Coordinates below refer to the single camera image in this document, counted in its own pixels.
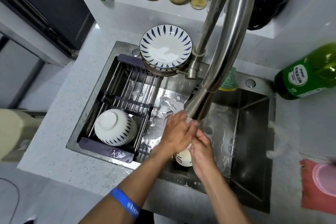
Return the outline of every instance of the faucet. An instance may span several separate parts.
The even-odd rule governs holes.
[[[227,0],[212,0],[205,19],[199,43],[192,49],[189,64],[184,72],[186,79],[196,79],[205,47]],[[195,95],[186,102],[184,110],[194,120],[208,114],[212,96],[221,86],[237,57],[250,21],[254,0],[229,0],[222,32],[210,67]]]

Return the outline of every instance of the sponge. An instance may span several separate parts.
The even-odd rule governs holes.
[[[234,90],[238,89],[238,84],[237,84],[236,79],[235,79],[235,71],[236,71],[236,69],[234,67],[232,67],[230,69],[230,72],[229,72],[228,76],[225,78],[225,80],[222,83],[219,90],[234,91]]]

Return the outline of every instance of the stainless steel dish rack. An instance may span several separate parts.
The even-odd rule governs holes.
[[[98,94],[77,142],[84,150],[130,163],[138,152],[163,77],[148,71],[140,58],[120,54],[116,59],[115,70],[110,69],[111,79],[105,79],[105,90]],[[120,147],[104,144],[94,130],[97,117],[113,108],[126,112],[137,123],[135,140]]]

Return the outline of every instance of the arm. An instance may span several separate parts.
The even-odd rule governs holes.
[[[150,156],[118,188],[139,208],[142,208],[156,178],[165,163],[176,153],[184,150],[198,130],[197,123],[188,125],[187,115],[181,111],[170,115],[162,138]],[[126,209],[111,195],[105,196],[79,224],[134,223]]]
[[[216,166],[210,139],[198,130],[190,148],[192,166],[204,185],[220,224],[250,224],[241,205]]]

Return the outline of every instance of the pink cloth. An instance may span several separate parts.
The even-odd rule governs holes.
[[[302,200],[301,207],[336,215],[336,197],[320,191],[313,180],[313,169],[317,163],[303,159],[301,164]]]

